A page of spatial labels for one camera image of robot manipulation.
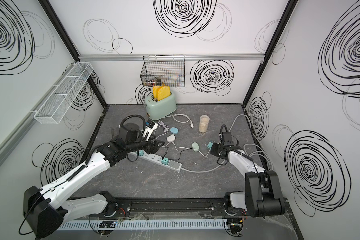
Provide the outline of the mint green earbud case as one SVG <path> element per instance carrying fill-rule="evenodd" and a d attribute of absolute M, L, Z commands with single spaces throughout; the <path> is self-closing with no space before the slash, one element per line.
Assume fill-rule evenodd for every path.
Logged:
<path fill-rule="evenodd" d="M 192 149 L 194 152 L 198 152 L 200 149 L 199 144 L 196 142 L 192 143 Z"/>

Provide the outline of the white round speaker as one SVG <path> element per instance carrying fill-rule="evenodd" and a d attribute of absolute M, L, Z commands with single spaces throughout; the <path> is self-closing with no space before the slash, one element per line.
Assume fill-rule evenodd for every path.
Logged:
<path fill-rule="evenodd" d="M 167 137 L 167 142 L 168 143 L 172 143 L 176 140 L 176 136 L 175 135 L 170 135 Z"/>

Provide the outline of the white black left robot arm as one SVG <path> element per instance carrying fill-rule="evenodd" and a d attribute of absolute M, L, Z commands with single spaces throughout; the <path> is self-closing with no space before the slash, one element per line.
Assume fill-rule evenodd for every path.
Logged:
<path fill-rule="evenodd" d="M 129 153 L 155 154 L 164 145 L 153 134 L 158 126 L 143 116 L 130 115 L 120 123 L 118 135 L 95 147 L 83 163 L 41 188 L 27 189 L 23 201 L 24 222 L 36 239 L 43 239 L 62 224 L 84 216 L 100 214 L 112 218 L 120 208 L 109 192 L 73 200 L 70 197 L 91 179 L 127 158 Z"/>

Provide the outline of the blue earbud case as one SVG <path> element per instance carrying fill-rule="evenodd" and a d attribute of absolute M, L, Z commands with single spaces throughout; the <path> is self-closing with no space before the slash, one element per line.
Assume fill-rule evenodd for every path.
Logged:
<path fill-rule="evenodd" d="M 178 134 L 179 133 L 179 129 L 178 128 L 175 128 L 175 127 L 171 127 L 170 128 L 170 132 L 174 135 Z"/>

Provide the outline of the teal charger with black cable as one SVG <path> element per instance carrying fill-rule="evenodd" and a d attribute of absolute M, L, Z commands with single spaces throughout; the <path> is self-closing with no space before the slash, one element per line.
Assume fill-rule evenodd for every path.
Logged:
<path fill-rule="evenodd" d="M 166 165 L 166 166 L 167 166 L 167 165 L 169 164 L 169 159 L 168 159 L 168 158 L 165 158 L 165 157 L 164 157 L 164 158 L 162 158 L 162 159 L 161 159 L 161 164 L 163 164 L 163 165 Z"/>

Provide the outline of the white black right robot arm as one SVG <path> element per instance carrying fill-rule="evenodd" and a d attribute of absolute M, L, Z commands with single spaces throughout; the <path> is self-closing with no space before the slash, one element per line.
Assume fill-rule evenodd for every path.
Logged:
<path fill-rule="evenodd" d="M 229 163 L 245 178 L 243 192 L 226 194 L 227 210 L 245 210 L 253 218 L 285 213 L 285 201 L 277 173 L 256 164 L 238 143 L 234 144 L 226 125 L 221 126 L 219 142 L 212 144 L 211 154 L 218 158 L 219 166 Z"/>

